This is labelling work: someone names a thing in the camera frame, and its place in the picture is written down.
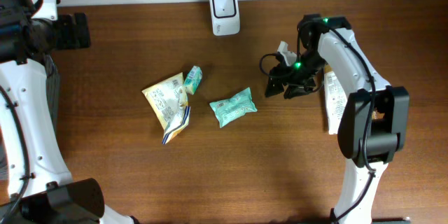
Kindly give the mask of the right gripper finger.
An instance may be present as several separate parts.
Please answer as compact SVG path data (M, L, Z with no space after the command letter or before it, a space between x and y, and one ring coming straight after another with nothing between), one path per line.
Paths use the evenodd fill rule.
M284 82L280 78L268 78L265 97L273 97L284 93Z
M300 97L309 95L314 92L314 86L307 85L288 85L286 88L283 97L285 99L292 99L294 97Z

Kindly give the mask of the white tube with tan cap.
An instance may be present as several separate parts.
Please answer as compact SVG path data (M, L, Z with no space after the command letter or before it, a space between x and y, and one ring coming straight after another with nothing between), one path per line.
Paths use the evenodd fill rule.
M347 104L347 96L333 69L325 65L323 70L328 133L337 134Z

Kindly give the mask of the mint green snack packet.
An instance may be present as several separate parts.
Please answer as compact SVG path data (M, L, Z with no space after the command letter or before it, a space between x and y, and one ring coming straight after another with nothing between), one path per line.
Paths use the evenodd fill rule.
M253 103L251 89L249 87L229 99L213 101L209 105L218 120L220 128L245 116L247 113L255 113L258 111L256 105Z

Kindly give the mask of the orange long cracker package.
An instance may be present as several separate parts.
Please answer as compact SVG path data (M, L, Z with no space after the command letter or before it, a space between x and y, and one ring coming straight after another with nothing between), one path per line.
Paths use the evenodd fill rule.
M372 112L372 119L373 119L373 120L382 119L383 117L384 117L384 114L378 112L377 109L375 109L375 110Z

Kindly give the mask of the small teal white packet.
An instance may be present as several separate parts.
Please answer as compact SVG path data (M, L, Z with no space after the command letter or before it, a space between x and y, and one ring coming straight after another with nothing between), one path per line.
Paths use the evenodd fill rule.
M193 95L196 92L197 88L199 87L201 81L202 81L202 70L200 69L199 66L194 66L190 70L184 81L183 86L185 88L185 91L188 94Z

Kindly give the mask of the yellow white snack bag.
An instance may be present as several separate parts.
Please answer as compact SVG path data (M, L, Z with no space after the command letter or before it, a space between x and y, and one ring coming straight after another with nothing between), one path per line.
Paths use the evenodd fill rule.
M163 145L168 144L190 122L188 94L183 82L181 72L142 90L164 130Z

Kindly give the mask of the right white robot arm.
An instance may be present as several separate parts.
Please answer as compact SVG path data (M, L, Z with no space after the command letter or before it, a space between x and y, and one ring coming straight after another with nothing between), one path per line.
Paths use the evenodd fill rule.
M297 24L297 49L282 43L273 57L278 65L266 73L265 96L286 99L319 90L314 80L332 68L347 102L337 129L346 159L341 195L329 223L373 223L372 205L382 174L403 149L410 96L393 87L368 61L345 17L305 15Z

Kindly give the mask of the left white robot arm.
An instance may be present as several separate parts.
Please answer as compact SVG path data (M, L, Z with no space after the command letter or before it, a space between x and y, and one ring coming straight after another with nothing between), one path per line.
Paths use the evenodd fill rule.
M61 0L1 0L2 223L136 223L105 204L96 180L74 181L56 139L60 74L51 54L90 46L84 13Z

